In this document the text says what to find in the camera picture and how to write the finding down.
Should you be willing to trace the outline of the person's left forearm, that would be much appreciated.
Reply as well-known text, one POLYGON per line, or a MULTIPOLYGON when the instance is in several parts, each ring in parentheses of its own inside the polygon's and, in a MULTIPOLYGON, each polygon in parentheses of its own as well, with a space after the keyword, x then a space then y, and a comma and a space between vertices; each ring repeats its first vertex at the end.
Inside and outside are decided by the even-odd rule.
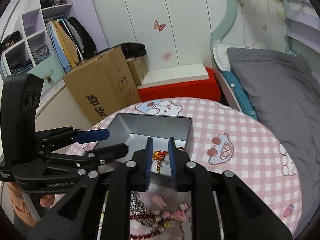
POLYGON ((28 237, 29 231, 36 224, 37 221, 29 214, 22 213, 21 211, 14 211, 14 226, 24 238, 28 237))

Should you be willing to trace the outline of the person's left hand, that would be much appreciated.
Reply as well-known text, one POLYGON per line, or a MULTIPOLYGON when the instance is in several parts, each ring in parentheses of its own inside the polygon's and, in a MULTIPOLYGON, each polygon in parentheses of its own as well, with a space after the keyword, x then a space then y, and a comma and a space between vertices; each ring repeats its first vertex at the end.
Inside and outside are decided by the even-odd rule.
MULTIPOLYGON (((31 211, 23 199, 23 191, 21 187, 17 183, 13 182, 8 182, 6 185, 8 187, 11 204, 16 215, 28 226, 35 226, 37 221, 32 217, 31 211)), ((54 194, 45 194, 40 198, 40 205, 42 207, 50 207, 54 204, 54 201, 54 194)))

